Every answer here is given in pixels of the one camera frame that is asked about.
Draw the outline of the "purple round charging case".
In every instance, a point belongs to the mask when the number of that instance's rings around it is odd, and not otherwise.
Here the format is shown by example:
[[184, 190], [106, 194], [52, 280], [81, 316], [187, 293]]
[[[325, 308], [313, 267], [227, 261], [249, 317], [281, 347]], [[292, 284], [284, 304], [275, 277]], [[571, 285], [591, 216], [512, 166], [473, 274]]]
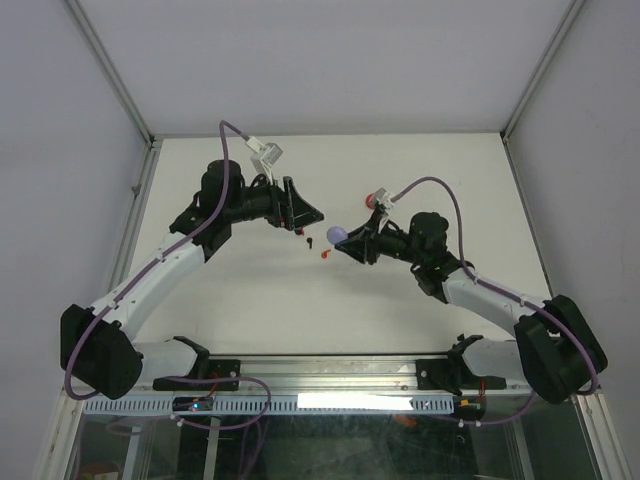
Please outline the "purple round charging case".
[[331, 226], [326, 232], [326, 237], [331, 245], [338, 245], [348, 239], [348, 233], [340, 226]]

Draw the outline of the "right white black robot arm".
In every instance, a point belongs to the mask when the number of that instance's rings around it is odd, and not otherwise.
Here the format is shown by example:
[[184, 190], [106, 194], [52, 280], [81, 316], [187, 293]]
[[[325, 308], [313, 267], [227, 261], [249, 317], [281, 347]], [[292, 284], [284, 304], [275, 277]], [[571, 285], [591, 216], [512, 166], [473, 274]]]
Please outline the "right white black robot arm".
[[567, 296], [544, 300], [482, 279], [447, 247], [448, 221], [415, 214], [407, 231], [375, 211], [359, 228], [334, 226], [334, 248], [361, 264], [386, 256], [406, 262], [418, 286], [443, 304], [468, 310], [509, 334], [507, 340], [461, 337], [448, 352], [448, 378], [469, 387], [481, 377], [527, 383], [558, 404], [596, 388], [608, 359], [577, 304]]

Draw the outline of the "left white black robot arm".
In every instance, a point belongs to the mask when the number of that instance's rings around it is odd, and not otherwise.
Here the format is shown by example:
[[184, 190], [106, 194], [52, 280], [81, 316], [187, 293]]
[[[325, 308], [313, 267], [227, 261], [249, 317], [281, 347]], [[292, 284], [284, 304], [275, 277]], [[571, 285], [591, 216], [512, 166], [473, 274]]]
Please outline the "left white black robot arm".
[[257, 219], [299, 231], [323, 220], [304, 200], [291, 177], [281, 183], [257, 175], [246, 182], [232, 160], [211, 162], [201, 187], [176, 217], [145, 265], [88, 307], [69, 306], [60, 320], [60, 365], [67, 394], [71, 381], [115, 400], [136, 384], [198, 388], [210, 378], [209, 351], [184, 336], [157, 343], [136, 340], [144, 323], [189, 275], [204, 266], [231, 238], [233, 225]]

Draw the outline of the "small electronics board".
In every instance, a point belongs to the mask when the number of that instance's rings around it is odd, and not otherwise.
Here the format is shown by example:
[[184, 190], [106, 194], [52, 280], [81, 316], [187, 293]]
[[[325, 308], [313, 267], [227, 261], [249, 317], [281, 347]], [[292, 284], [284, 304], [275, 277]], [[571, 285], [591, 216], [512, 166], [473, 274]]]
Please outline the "small electronics board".
[[173, 399], [172, 410], [174, 412], [212, 411], [214, 400], [215, 398], [211, 396], [179, 396]]

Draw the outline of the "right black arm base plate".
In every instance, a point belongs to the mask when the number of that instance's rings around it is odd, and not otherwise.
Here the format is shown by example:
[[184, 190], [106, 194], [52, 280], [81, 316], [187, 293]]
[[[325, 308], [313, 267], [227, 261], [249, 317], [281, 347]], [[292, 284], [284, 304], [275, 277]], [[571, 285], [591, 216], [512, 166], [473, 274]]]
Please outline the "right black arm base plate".
[[506, 380], [501, 377], [479, 377], [458, 360], [450, 358], [422, 358], [415, 361], [417, 386], [420, 391], [444, 390], [460, 396], [464, 390], [505, 390]]

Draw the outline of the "aluminium mounting rail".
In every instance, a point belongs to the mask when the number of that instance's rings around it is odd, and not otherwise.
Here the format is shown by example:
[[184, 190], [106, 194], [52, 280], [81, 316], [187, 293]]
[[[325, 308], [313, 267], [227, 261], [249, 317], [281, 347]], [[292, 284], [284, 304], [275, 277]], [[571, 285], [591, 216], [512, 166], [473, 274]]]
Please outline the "aluminium mounting rail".
[[[188, 349], [184, 354], [136, 353], [129, 359], [112, 358], [106, 363], [92, 365], [78, 359], [73, 365], [71, 379], [83, 383], [99, 395], [115, 400], [134, 391], [152, 388], [155, 379], [183, 377], [199, 372], [210, 358], [237, 358], [242, 362], [238, 378], [239, 389], [262, 387], [252, 378], [265, 383], [275, 394], [294, 391], [364, 391], [364, 392], [423, 392], [418, 389], [415, 361], [422, 358], [450, 358], [449, 355], [257, 355], [209, 356]], [[505, 373], [474, 374], [495, 376], [506, 380], [507, 387], [521, 388], [524, 382]]]

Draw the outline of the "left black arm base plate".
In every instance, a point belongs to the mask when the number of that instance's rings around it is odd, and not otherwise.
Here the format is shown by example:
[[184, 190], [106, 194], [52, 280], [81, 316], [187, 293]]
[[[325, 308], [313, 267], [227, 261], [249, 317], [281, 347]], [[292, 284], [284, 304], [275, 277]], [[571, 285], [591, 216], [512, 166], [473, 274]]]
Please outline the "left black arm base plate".
[[155, 379], [155, 391], [235, 392], [239, 389], [242, 362], [237, 358], [210, 358], [203, 370], [192, 371], [183, 377]]

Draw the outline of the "left aluminium frame post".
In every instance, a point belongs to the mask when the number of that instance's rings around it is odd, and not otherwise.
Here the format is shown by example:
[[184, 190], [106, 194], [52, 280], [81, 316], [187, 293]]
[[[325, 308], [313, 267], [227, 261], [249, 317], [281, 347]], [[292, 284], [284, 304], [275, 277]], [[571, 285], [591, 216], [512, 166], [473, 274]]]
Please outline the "left aluminium frame post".
[[115, 63], [109, 55], [89, 15], [78, 0], [62, 0], [67, 14], [74, 23], [86, 47], [94, 58], [116, 100], [124, 110], [130, 123], [147, 146], [152, 146], [155, 136], [136, 105]]

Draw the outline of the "aluminium frame post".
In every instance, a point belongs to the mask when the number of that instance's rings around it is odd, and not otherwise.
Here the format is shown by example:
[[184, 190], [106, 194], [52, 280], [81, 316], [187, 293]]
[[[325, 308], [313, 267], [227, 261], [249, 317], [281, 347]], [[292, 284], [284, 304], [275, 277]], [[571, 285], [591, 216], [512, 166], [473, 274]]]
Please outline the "aluminium frame post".
[[109, 55], [89, 15], [78, 0], [62, 0], [67, 14], [74, 23], [86, 47], [94, 58], [116, 100], [124, 110], [130, 123], [147, 146], [152, 146], [155, 136], [136, 105], [115, 63]]
[[510, 138], [533, 100], [546, 73], [551, 68], [560, 48], [563, 46], [587, 4], [588, 1], [586, 0], [571, 0], [569, 2], [509, 115], [508, 120], [500, 132], [504, 145], [509, 143]]

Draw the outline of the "right aluminium frame post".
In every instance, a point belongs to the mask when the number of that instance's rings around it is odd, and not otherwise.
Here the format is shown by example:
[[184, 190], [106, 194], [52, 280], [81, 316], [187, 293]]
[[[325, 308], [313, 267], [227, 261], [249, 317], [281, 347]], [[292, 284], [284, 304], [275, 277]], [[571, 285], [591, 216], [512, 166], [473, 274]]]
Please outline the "right aluminium frame post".
[[500, 132], [504, 145], [509, 143], [510, 138], [533, 100], [546, 73], [551, 68], [560, 48], [563, 46], [587, 4], [588, 1], [586, 0], [571, 0], [569, 2], [509, 115], [508, 120]]

